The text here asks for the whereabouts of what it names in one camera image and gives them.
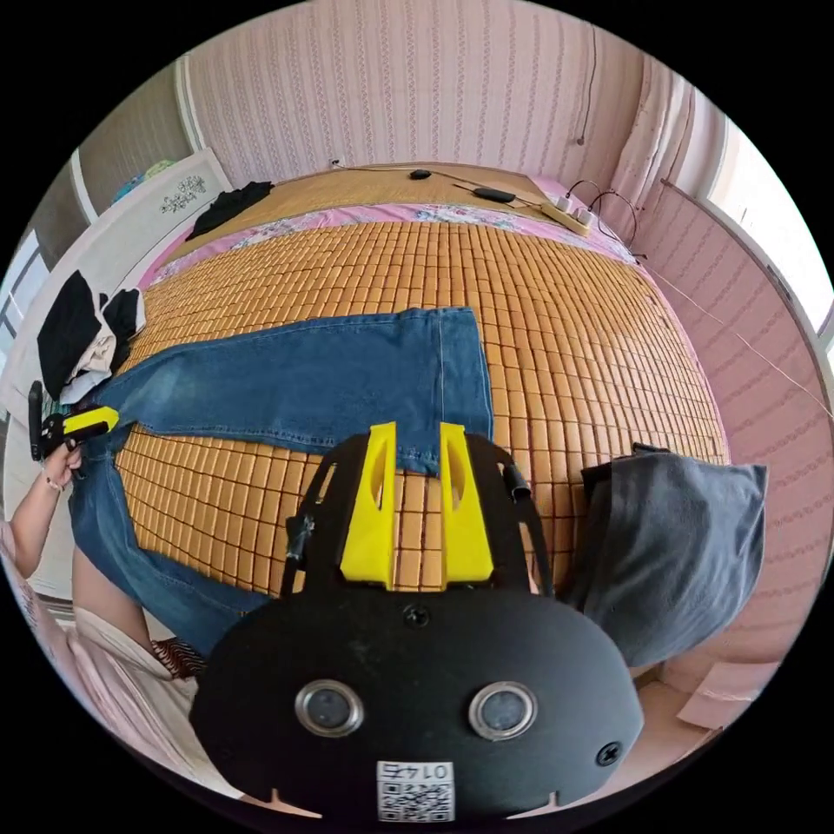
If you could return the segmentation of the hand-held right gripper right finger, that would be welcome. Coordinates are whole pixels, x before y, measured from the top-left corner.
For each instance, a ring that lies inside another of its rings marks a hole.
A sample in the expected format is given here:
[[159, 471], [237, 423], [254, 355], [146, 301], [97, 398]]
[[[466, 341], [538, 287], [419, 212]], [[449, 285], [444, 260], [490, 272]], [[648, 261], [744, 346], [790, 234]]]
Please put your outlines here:
[[477, 585], [493, 575], [493, 558], [483, 518], [465, 429], [440, 423], [441, 587]]

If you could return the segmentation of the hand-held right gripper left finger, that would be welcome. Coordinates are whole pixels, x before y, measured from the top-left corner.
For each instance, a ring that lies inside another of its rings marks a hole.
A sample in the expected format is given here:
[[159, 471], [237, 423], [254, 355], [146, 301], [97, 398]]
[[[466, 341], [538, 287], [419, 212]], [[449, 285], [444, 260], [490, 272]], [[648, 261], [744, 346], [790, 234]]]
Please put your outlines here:
[[394, 588], [396, 424], [370, 427], [341, 555], [348, 582]]

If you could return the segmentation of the person's left hand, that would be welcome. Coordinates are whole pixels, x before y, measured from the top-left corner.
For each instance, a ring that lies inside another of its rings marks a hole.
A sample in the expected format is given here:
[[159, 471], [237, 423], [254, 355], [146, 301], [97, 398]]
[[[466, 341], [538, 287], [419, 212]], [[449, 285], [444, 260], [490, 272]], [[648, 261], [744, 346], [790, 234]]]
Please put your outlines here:
[[82, 452], [74, 442], [63, 442], [42, 464], [43, 477], [54, 492], [62, 492], [81, 466]]

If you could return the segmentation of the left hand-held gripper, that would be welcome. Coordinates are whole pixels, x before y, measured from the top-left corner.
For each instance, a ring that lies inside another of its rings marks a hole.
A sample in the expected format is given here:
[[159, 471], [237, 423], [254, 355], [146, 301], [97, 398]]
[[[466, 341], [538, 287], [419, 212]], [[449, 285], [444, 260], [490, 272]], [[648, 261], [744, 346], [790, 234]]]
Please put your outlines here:
[[118, 412], [112, 407], [93, 406], [71, 414], [51, 414], [41, 425], [40, 454], [51, 455], [61, 445], [73, 449], [83, 440], [107, 434], [115, 429]]

